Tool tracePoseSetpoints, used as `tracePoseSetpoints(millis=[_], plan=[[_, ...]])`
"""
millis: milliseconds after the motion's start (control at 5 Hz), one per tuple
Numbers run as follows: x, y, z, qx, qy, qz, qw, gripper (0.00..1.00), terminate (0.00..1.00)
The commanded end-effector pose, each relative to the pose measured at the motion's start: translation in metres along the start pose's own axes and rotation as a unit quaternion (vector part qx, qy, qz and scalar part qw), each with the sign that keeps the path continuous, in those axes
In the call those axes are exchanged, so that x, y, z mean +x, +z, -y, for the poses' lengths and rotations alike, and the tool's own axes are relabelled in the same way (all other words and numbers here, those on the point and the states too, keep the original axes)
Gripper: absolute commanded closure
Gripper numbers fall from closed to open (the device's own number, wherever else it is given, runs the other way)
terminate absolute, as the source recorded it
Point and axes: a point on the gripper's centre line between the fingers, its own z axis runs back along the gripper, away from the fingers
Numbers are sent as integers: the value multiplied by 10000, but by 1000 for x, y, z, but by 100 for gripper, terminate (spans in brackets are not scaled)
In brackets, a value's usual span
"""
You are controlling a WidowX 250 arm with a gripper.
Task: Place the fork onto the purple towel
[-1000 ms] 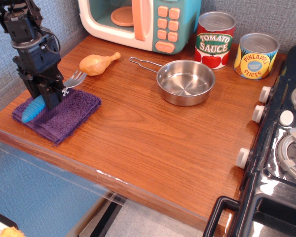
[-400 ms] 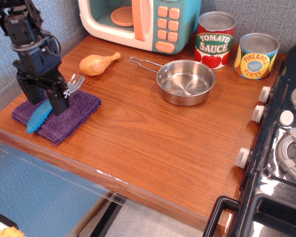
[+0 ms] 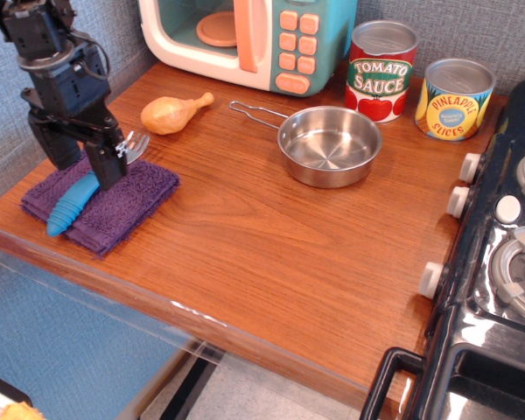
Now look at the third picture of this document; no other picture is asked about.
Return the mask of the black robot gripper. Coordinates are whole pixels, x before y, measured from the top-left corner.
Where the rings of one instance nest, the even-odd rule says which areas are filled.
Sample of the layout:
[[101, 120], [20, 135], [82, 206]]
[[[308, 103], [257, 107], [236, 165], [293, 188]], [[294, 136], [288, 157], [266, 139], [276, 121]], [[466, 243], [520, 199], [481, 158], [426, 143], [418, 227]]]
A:
[[67, 41], [63, 51], [20, 58], [19, 66], [33, 83], [22, 93], [30, 105], [31, 131], [52, 164], [65, 170], [84, 149], [100, 188], [112, 188], [127, 174], [127, 159], [116, 150], [123, 133], [106, 105], [111, 89], [100, 47]]

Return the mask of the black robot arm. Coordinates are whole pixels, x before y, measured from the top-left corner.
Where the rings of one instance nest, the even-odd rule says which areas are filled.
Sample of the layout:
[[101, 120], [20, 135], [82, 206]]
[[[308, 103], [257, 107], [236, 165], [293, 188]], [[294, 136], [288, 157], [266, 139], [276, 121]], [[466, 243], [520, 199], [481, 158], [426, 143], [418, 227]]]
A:
[[127, 173], [124, 137], [106, 100], [109, 59], [73, 27], [68, 1], [0, 1], [0, 30], [32, 81], [21, 96], [28, 123], [53, 165], [65, 170], [87, 157], [101, 189]]

